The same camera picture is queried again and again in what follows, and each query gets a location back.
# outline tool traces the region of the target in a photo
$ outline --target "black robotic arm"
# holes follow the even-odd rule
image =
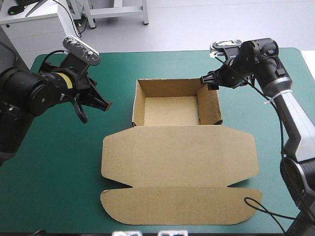
[[[301,210],[285,235],[315,235],[315,127],[292,95],[292,79],[270,39],[239,40],[211,44],[210,56],[225,56],[222,67],[200,78],[212,89],[237,88],[258,81],[262,95],[270,97],[289,139],[283,148],[281,175]]]
[[[88,119],[82,105],[109,109],[111,103],[87,72],[100,63],[98,52],[71,35],[63,45],[67,56],[60,66],[44,63],[40,73],[9,68],[0,74],[0,166],[15,155],[34,118],[47,109],[71,102],[83,123]]]

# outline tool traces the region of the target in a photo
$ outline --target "green table mat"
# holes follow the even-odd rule
[[[0,168],[0,232],[187,229],[191,233],[280,233],[273,219],[260,212],[231,226],[131,226],[112,219],[101,205],[103,190],[124,187],[101,176],[102,140],[131,127],[136,80],[198,78],[221,66],[208,55],[208,51],[101,54],[101,64],[90,67],[89,75],[113,102],[111,109],[104,113],[84,107],[87,124],[81,123],[70,103],[35,119],[17,155]],[[49,61],[60,63],[63,57],[53,55]],[[38,70],[43,58],[37,57],[32,71]],[[296,99],[315,120],[315,83],[300,51],[281,49],[280,58],[293,79]],[[225,126],[256,138],[260,172],[237,186],[260,189],[263,204],[271,211],[296,216],[298,210],[280,175],[279,121],[271,105],[264,104],[250,87],[220,88],[220,105]],[[291,224],[280,221],[285,228]]]

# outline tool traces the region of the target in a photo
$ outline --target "cardboard box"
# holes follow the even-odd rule
[[[138,80],[135,127],[105,137],[102,175],[132,188],[106,190],[107,213],[125,224],[236,224],[261,201],[228,187],[258,173],[254,137],[220,125],[218,92],[199,79]]]

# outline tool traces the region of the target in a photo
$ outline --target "white cable tie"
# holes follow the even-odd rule
[[[285,94],[285,93],[292,93],[292,90],[290,89],[287,89],[287,90],[283,90],[281,92],[278,92],[275,96],[273,96],[272,98],[270,98],[268,101],[264,102],[265,104],[270,104],[271,102],[273,102],[275,100],[276,97],[282,95],[282,94]]]

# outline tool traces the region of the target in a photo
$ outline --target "yellow label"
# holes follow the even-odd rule
[[[64,79],[65,83],[67,84],[68,89],[73,88],[72,82],[67,75],[65,75],[63,73],[56,73],[56,74],[59,74]]]

